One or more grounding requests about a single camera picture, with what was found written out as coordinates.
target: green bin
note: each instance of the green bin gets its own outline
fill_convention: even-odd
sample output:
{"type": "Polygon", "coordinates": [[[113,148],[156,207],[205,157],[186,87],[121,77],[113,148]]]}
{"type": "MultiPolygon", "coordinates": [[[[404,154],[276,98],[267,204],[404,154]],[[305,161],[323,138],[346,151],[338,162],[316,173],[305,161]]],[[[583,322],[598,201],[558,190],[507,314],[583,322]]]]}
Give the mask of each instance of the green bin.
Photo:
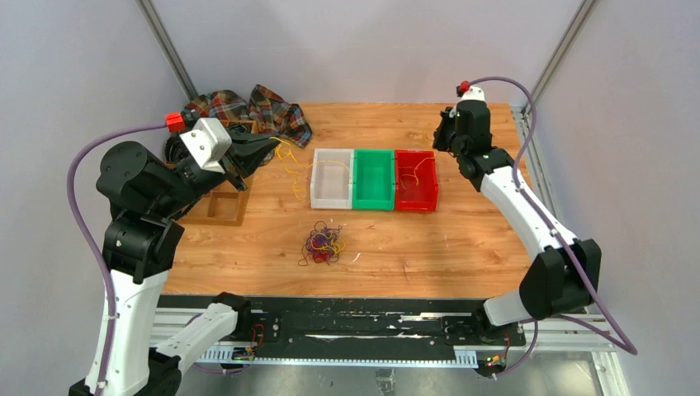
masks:
{"type": "Polygon", "coordinates": [[[352,208],[393,210],[395,172],[393,150],[355,150],[352,208]]]}

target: plaid fabric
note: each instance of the plaid fabric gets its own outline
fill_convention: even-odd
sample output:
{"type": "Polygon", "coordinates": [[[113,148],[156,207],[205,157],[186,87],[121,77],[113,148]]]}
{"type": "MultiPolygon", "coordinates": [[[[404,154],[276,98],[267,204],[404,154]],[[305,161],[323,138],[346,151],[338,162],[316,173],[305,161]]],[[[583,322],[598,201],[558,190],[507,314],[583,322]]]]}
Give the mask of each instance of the plaid fabric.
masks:
{"type": "MultiPolygon", "coordinates": [[[[255,120],[259,133],[277,133],[301,148],[311,141],[311,127],[299,105],[285,102],[275,92],[258,84],[250,93],[249,107],[236,92],[227,89],[200,95],[187,103],[185,110],[197,111],[202,117],[216,117],[219,120],[255,120]]],[[[269,153],[262,164],[270,162],[273,156],[274,152],[269,153]]]]}

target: gray wall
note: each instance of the gray wall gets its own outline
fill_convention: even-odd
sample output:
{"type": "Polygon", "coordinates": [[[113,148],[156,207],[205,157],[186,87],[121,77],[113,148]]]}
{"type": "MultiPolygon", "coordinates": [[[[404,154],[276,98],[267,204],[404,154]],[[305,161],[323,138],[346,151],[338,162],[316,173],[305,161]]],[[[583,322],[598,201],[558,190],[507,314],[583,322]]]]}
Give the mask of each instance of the gray wall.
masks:
{"type": "Polygon", "coordinates": [[[700,2],[603,0],[540,103],[560,216],[603,248],[601,295],[639,347],[631,394],[697,394],[700,2]]]}
{"type": "MultiPolygon", "coordinates": [[[[445,102],[465,78],[535,85],[581,0],[155,0],[199,92],[445,102]]],[[[489,100],[520,102],[517,88],[489,100]]]]}
{"type": "MultiPolygon", "coordinates": [[[[66,394],[88,372],[103,301],[66,200],[70,160],[97,136],[162,120],[186,100],[133,0],[0,8],[0,393],[66,394]]],[[[166,136],[137,139],[159,152],[166,136]]],[[[100,244],[109,214],[94,186],[105,150],[76,182],[100,244]]]]}

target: gray floor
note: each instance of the gray floor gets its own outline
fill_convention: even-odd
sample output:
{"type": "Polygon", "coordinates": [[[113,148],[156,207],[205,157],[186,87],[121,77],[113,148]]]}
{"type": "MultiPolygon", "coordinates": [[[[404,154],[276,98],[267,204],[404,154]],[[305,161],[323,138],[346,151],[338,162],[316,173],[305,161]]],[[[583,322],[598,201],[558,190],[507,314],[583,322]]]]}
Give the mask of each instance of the gray floor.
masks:
{"type": "MultiPolygon", "coordinates": [[[[515,362],[521,352],[511,351],[515,362]]],[[[534,354],[517,370],[490,382],[473,370],[377,369],[373,367],[252,366],[234,375],[191,370],[178,396],[407,396],[602,395],[598,376],[585,352],[534,354]]]]}

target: wooden tabletop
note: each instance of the wooden tabletop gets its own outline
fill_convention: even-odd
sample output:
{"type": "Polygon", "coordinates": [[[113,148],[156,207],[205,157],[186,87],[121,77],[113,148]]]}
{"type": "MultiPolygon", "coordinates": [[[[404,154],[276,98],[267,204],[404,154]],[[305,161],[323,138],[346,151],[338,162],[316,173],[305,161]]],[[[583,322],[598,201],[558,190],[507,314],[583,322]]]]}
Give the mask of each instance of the wooden tabletop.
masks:
{"type": "MultiPolygon", "coordinates": [[[[445,105],[301,107],[314,135],[308,147],[293,152],[308,165],[316,148],[429,150],[445,105]]],[[[494,145],[515,157],[519,142],[510,107],[489,108],[494,145]]],[[[454,158],[437,153],[436,167],[440,192],[433,213],[312,210],[309,194],[297,200],[291,177],[274,159],[255,173],[242,226],[186,225],[163,292],[485,298],[518,287],[530,265],[518,236],[460,175],[454,158]],[[319,220],[343,226],[345,250],[333,264],[299,266],[302,245],[319,220]]],[[[305,175],[300,184],[308,188],[310,170],[305,175]]]]}

